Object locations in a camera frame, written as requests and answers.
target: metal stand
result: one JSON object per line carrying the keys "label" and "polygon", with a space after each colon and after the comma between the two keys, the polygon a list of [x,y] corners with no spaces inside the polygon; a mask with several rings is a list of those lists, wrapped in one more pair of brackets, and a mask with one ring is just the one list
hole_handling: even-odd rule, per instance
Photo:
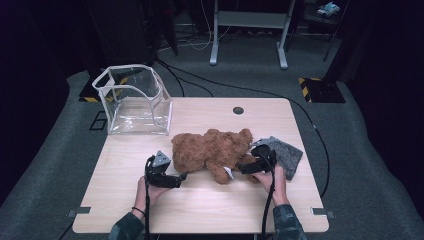
{"label": "metal stand", "polygon": [[277,42],[277,51],[280,59],[280,67],[282,69],[287,69],[288,64],[284,52],[284,42],[287,37],[295,1],[296,0],[290,0],[290,6],[287,13],[251,13],[219,11],[218,0],[215,0],[213,45],[209,62],[210,65],[216,65],[218,59],[218,26],[259,27],[283,29],[281,41]]}

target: clear plastic box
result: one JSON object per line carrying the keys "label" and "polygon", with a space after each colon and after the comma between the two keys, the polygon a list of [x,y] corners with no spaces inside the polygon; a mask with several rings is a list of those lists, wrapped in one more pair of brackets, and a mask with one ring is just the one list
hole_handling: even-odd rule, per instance
{"label": "clear plastic box", "polygon": [[172,98],[153,68],[111,66],[92,86],[105,108],[109,134],[169,134]]}

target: cable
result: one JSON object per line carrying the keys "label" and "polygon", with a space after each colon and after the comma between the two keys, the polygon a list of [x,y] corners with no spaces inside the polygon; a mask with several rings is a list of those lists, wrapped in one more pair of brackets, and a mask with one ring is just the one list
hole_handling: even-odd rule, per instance
{"label": "cable", "polygon": [[[177,47],[189,47],[189,46],[193,47],[193,46],[204,45],[204,44],[207,44],[207,43],[181,44],[181,45],[178,45]],[[168,49],[171,49],[171,47],[165,47],[165,48],[159,49],[158,52],[162,52],[162,51],[165,51],[165,50],[168,50]]]}
{"label": "cable", "polygon": [[144,216],[144,226],[145,226],[145,232],[144,232],[144,239],[150,239],[150,230],[149,230],[149,222],[150,222],[150,196],[149,196],[149,182],[145,178],[144,179],[144,186],[146,189],[146,211]]}
{"label": "cable", "polygon": [[271,92],[267,92],[267,91],[262,91],[262,90],[252,89],[252,88],[246,88],[246,87],[239,87],[239,86],[234,86],[234,85],[225,84],[225,83],[218,83],[218,82],[214,82],[214,81],[212,81],[212,80],[206,79],[206,78],[201,77],[201,76],[198,76],[198,75],[196,75],[196,74],[193,74],[193,73],[187,72],[187,71],[185,71],[185,70],[183,70],[183,69],[180,69],[180,68],[177,68],[177,67],[171,66],[171,65],[169,65],[169,64],[167,64],[167,63],[165,63],[165,62],[164,62],[164,61],[162,61],[162,60],[160,60],[160,61],[161,61],[163,64],[166,64],[166,66],[168,66],[169,68],[172,68],[172,69],[178,70],[178,71],[180,71],[180,72],[186,73],[186,74],[188,74],[188,75],[191,75],[191,76],[193,76],[193,77],[197,77],[197,78],[199,78],[199,79],[202,79],[202,80],[204,80],[204,81],[207,81],[207,82],[210,82],[210,83],[213,83],[213,84],[216,84],[216,85],[225,86],[225,87],[231,87],[231,88],[237,88],[237,89],[242,89],[242,90],[247,90],[247,91],[253,91],[253,92],[259,92],[259,93],[265,93],[265,94],[272,95],[272,96],[275,96],[275,97],[279,97],[279,98],[287,99],[287,100],[288,100],[288,101],[290,101],[291,103],[294,103],[296,106],[298,106],[298,107],[299,107],[299,108],[303,111],[303,113],[306,115],[306,117],[308,118],[308,120],[309,120],[309,122],[311,123],[311,125],[314,127],[315,132],[318,134],[318,137],[319,137],[319,139],[320,139],[320,141],[321,141],[321,143],[322,143],[322,146],[323,146],[323,148],[324,148],[324,151],[325,151],[326,160],[327,160],[327,176],[326,176],[326,182],[325,182],[324,189],[323,189],[322,193],[320,194],[320,197],[321,197],[321,198],[323,198],[323,197],[324,197],[325,193],[327,192],[328,184],[329,184],[329,181],[330,181],[330,157],[329,157],[329,154],[328,154],[327,146],[325,145],[325,142],[324,142],[324,140],[322,139],[322,136],[321,136],[321,134],[320,134],[320,132],[319,132],[318,128],[316,127],[316,125],[315,125],[315,124],[314,124],[314,122],[312,121],[312,119],[311,119],[311,117],[309,116],[308,112],[306,112],[306,110],[305,110],[305,109],[304,109],[304,108],[303,108],[303,107],[302,107],[299,103],[297,103],[296,101],[294,101],[293,99],[290,99],[290,98],[288,98],[288,97],[285,97],[285,96],[282,96],[282,95],[279,95],[279,94],[275,94],[275,93],[271,93]]}
{"label": "cable", "polygon": [[275,191],[275,172],[274,172],[275,165],[271,166],[271,164],[268,161],[268,158],[265,158],[265,156],[262,155],[259,151],[258,151],[257,154],[260,155],[260,157],[262,159],[264,159],[266,163],[268,163],[268,166],[271,169],[271,176],[272,176],[272,182],[271,182],[271,186],[269,186],[268,197],[266,199],[264,214],[263,214],[263,217],[262,217],[261,239],[266,240],[266,219],[268,218],[268,210],[269,210],[269,205],[271,204],[272,195]]}
{"label": "cable", "polygon": [[181,88],[181,92],[183,94],[183,97],[185,97],[184,88],[183,88],[183,85],[180,82],[180,78],[169,68],[169,66],[167,64],[163,63],[158,58],[155,58],[155,61],[157,63],[159,63],[160,65],[162,65],[164,68],[166,68],[172,74],[172,76],[174,76],[175,80],[177,80],[178,85],[180,85],[180,88]]}
{"label": "cable", "polygon": [[203,5],[203,0],[201,0],[200,2],[201,2],[201,5],[202,5],[203,16],[205,17],[206,24],[208,25],[209,40],[208,40],[208,42],[207,42],[207,43],[202,43],[202,44],[205,44],[205,46],[204,46],[204,47],[202,47],[202,48],[196,48],[196,47],[194,47],[194,44],[192,44],[189,40],[187,40],[187,42],[188,42],[188,43],[190,43],[190,45],[191,45],[194,49],[199,50],[199,51],[200,51],[200,50],[205,49],[205,48],[206,48],[206,47],[207,47],[207,46],[211,43],[211,39],[212,39],[211,28],[210,28],[210,26],[209,26],[209,21],[208,21],[208,18],[207,18],[207,16],[206,16],[205,7],[204,7],[204,5]]}
{"label": "cable", "polygon": [[63,233],[60,235],[59,240],[62,240],[62,239],[63,239],[63,237],[66,235],[66,233],[68,233],[69,229],[71,229],[71,227],[72,227],[72,224],[74,224],[74,221],[72,221],[72,222],[68,225],[68,227],[66,227],[65,231],[63,231]]}
{"label": "cable", "polygon": [[[239,2],[240,2],[240,0],[237,0],[237,3],[236,3],[236,12],[238,12],[238,4],[239,4]],[[230,28],[231,28],[231,26],[229,26],[227,28],[227,30],[225,30],[225,32],[218,38],[218,41],[221,40],[221,38],[225,36],[225,34],[228,32],[228,30],[230,30]]]}
{"label": "cable", "polygon": [[162,60],[160,60],[160,59],[158,59],[158,58],[156,58],[155,59],[155,61],[157,62],[157,63],[159,63],[160,65],[162,65],[164,68],[166,68],[176,79],[177,79],[177,81],[178,81],[178,83],[180,84],[180,87],[181,87],[181,90],[182,90],[182,92],[183,92],[183,97],[185,97],[185,94],[184,94],[184,88],[183,88],[183,86],[181,85],[181,82],[180,81],[183,81],[183,82],[186,82],[186,83],[188,83],[188,84],[191,84],[191,85],[194,85],[194,86],[196,86],[196,87],[199,87],[199,88],[202,88],[203,90],[205,90],[205,91],[207,91],[210,95],[211,95],[211,97],[214,97],[213,96],[213,94],[212,94],[212,92],[211,91],[209,91],[207,88],[205,88],[205,87],[203,87],[203,86],[201,86],[201,85],[199,85],[199,84],[196,84],[196,83],[192,83],[192,82],[189,82],[189,81],[187,81],[187,80],[185,80],[185,79],[183,79],[183,78],[181,78],[181,77],[177,77],[177,75],[169,68],[169,66],[166,64],[166,63],[164,63]]}

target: bracelet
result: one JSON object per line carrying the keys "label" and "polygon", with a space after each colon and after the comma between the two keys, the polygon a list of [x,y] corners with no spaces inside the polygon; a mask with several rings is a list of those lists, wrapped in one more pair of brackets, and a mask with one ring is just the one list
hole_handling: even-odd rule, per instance
{"label": "bracelet", "polygon": [[146,217],[146,214],[143,211],[141,211],[139,208],[132,207],[131,209],[141,212],[143,214],[143,217]]}

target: table top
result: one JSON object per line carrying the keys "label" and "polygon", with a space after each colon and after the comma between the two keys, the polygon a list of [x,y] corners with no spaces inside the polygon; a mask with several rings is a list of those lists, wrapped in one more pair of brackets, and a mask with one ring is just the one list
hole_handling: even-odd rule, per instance
{"label": "table top", "polygon": [[[242,107],[243,114],[233,112]],[[99,156],[81,207],[73,224],[77,233],[108,233],[113,224],[131,210],[137,181],[144,175],[146,160],[161,150],[172,159],[173,136],[204,134],[210,128],[239,132],[249,128],[253,141],[274,136],[304,152],[287,195],[305,232],[324,232],[325,216],[310,208],[322,208],[307,153],[291,109],[281,98],[173,98],[169,136],[109,135]],[[172,163],[167,175],[179,174]],[[151,233],[260,233],[267,193],[239,172],[228,185],[216,183],[207,169],[188,175],[181,187],[161,196],[151,208]],[[274,232],[271,203],[267,232]]]}

